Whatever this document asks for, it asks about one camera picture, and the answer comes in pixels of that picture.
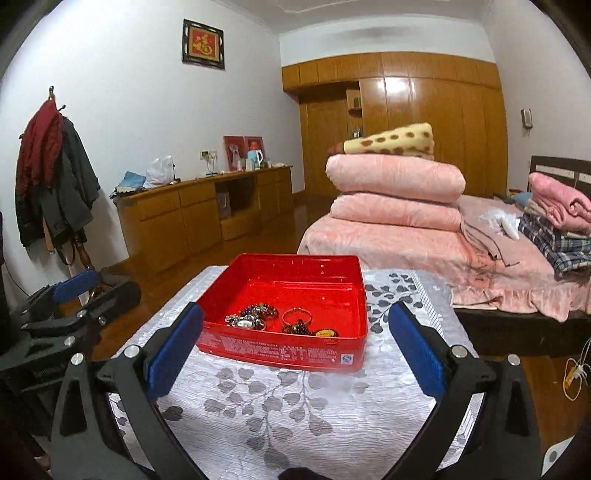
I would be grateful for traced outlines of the red tin box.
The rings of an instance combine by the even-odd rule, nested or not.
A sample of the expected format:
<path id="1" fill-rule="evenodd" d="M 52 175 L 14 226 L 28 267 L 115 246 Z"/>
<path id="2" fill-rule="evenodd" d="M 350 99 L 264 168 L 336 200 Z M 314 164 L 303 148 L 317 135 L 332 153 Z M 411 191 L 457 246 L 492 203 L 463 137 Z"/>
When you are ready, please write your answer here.
<path id="1" fill-rule="evenodd" d="M 352 255 L 242 254 L 197 299 L 204 312 L 200 351 L 296 370 L 356 372 L 369 333 L 366 292 Z M 308 326 L 284 326 L 287 309 L 311 312 Z M 255 314 L 263 331 L 228 327 L 231 314 Z"/>

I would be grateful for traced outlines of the red jacket on rack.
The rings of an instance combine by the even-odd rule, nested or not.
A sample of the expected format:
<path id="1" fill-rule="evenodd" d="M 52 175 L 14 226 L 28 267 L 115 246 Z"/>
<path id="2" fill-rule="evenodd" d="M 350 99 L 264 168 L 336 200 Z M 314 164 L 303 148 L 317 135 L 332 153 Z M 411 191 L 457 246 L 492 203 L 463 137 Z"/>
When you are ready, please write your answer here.
<path id="1" fill-rule="evenodd" d="M 63 143 L 63 116 L 48 98 L 20 136 L 15 193 L 18 200 L 39 187 L 52 187 Z"/>

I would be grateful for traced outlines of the framed red wall picture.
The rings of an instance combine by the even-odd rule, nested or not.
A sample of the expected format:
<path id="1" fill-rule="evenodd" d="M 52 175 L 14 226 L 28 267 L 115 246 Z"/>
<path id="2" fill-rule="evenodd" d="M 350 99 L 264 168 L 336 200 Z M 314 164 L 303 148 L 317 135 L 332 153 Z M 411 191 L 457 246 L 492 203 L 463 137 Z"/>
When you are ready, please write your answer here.
<path id="1" fill-rule="evenodd" d="M 209 25 L 184 19 L 181 62 L 224 70 L 223 31 Z"/>

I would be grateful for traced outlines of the silver bangle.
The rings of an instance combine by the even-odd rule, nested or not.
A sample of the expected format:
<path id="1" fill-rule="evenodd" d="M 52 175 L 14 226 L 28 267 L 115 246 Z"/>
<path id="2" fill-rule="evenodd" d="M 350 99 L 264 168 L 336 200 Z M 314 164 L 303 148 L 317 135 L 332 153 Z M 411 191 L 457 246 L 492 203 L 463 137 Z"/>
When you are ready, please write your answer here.
<path id="1" fill-rule="evenodd" d="M 281 316 L 284 326 L 294 326 L 299 323 L 308 326 L 311 323 L 312 315 L 307 309 L 301 307 L 293 307 L 283 312 Z"/>

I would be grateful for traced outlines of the dark wooden headboard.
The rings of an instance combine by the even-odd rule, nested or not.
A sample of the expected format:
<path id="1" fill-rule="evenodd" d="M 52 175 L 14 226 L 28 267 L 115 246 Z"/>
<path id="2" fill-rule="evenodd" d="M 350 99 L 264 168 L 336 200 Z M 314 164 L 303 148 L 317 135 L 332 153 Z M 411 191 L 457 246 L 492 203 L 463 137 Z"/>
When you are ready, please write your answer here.
<path id="1" fill-rule="evenodd" d="M 590 196 L 591 162 L 588 160 L 534 155 L 529 172 L 543 173 Z"/>

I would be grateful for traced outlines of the plaid folded shirt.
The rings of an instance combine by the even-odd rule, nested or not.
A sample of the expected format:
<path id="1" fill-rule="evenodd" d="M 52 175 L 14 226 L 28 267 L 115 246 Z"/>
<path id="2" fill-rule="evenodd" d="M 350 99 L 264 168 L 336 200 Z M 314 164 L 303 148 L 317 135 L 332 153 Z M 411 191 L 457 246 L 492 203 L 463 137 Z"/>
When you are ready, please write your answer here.
<path id="1" fill-rule="evenodd" d="M 525 213 L 519 231 L 541 252 L 556 277 L 590 270 L 590 239 L 575 238 L 555 228 L 548 220 Z"/>

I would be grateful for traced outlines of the pink folded quilt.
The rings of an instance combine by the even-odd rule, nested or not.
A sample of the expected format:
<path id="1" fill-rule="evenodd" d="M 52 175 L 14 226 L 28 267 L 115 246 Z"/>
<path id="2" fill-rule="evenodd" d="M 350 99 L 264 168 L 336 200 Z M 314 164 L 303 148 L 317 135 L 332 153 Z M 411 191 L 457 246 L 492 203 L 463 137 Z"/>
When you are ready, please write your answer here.
<path id="1" fill-rule="evenodd" d="M 443 204 L 456 202 L 466 189 L 464 175 L 456 166 L 419 157 L 333 155 L 325 174 L 342 193 L 367 192 Z"/>
<path id="2" fill-rule="evenodd" d="M 456 205 L 402 199 L 374 193 L 342 194 L 331 206 L 339 220 L 458 232 L 462 215 Z"/>

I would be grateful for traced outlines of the upper pink folded quilt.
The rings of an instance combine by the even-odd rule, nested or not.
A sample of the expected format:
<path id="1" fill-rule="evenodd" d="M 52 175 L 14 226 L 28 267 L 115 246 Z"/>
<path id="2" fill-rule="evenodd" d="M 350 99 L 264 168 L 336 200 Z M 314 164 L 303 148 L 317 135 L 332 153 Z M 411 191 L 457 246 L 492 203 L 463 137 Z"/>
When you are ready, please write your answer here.
<path id="1" fill-rule="evenodd" d="M 456 166 L 419 157 L 333 155 L 325 174 L 342 193 L 367 192 L 443 204 L 456 202 L 466 189 L 464 175 Z"/>

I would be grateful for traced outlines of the wooden sideboard cabinet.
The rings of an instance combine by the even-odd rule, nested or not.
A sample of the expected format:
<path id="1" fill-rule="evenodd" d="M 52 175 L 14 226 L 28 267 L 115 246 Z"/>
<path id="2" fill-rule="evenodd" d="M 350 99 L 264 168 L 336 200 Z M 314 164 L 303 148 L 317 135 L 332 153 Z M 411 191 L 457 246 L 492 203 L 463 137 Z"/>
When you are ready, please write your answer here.
<path id="1" fill-rule="evenodd" d="M 114 200 L 133 266 L 152 275 L 221 242 L 259 233 L 294 208 L 288 166 L 233 172 Z"/>

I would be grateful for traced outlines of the yellow brown spotted blanket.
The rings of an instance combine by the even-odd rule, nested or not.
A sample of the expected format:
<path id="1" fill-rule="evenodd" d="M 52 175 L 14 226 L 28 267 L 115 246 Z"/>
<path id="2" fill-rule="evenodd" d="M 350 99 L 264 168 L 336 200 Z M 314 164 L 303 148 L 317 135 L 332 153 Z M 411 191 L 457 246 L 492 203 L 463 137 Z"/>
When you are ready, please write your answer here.
<path id="1" fill-rule="evenodd" d="M 384 154 L 434 159 L 435 141 L 429 123 L 415 123 L 367 137 L 339 142 L 328 155 Z"/>

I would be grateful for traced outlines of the silver metal watch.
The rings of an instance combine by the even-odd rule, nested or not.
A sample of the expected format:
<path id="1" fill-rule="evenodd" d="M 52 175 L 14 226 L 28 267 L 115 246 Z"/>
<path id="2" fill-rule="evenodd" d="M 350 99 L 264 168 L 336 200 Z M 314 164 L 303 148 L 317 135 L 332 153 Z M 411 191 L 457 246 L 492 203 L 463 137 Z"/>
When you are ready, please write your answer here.
<path id="1" fill-rule="evenodd" d="M 225 324 L 228 327 L 245 330 L 263 331 L 266 329 L 266 321 L 255 314 L 231 314 L 225 317 Z"/>

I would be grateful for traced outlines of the pink folded clothes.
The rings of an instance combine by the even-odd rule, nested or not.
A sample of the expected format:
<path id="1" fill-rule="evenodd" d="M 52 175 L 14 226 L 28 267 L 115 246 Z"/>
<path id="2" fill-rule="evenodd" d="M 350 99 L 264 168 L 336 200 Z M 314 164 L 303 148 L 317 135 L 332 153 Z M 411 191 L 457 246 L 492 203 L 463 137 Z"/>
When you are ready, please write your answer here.
<path id="1" fill-rule="evenodd" d="M 590 235 L 590 199 L 580 191 L 543 173 L 529 175 L 533 201 L 560 230 Z"/>

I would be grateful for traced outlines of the dark jacket on rack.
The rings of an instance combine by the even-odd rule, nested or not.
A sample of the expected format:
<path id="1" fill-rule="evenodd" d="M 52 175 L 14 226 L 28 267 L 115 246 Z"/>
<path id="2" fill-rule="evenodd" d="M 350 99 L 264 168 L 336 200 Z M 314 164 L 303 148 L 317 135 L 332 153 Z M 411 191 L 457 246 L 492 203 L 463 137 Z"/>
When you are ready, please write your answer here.
<path id="1" fill-rule="evenodd" d="M 73 122 L 63 119 L 63 141 L 57 158 L 55 184 L 39 187 L 25 198 L 15 199 L 20 242 L 28 248 L 48 230 L 55 245 L 74 236 L 85 243 L 84 228 L 93 220 L 93 203 L 100 185 Z"/>

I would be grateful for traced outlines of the wooden coat rack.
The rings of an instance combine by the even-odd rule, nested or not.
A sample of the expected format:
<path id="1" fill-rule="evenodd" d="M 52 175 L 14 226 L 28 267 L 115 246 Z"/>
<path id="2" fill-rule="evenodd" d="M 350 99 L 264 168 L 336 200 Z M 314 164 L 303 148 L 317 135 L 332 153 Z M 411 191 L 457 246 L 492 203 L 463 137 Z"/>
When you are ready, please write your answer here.
<path id="1" fill-rule="evenodd" d="M 49 87 L 48 98 L 54 98 Z M 85 270 L 95 270 L 86 250 L 84 228 L 93 220 L 91 209 L 100 186 L 81 138 L 71 120 L 63 116 L 63 143 L 55 170 L 55 183 L 48 189 L 50 201 L 45 219 L 60 260 L 71 267 L 75 259 Z"/>

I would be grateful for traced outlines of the wall light switch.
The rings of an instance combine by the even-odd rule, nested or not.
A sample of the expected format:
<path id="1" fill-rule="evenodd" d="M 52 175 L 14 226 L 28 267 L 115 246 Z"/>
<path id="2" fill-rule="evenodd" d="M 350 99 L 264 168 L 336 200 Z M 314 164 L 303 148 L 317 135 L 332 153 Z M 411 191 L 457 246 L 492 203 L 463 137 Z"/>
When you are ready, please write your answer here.
<path id="1" fill-rule="evenodd" d="M 521 114 L 522 127 L 525 130 L 532 130 L 533 129 L 532 111 L 530 109 L 521 109 L 520 114 Z"/>

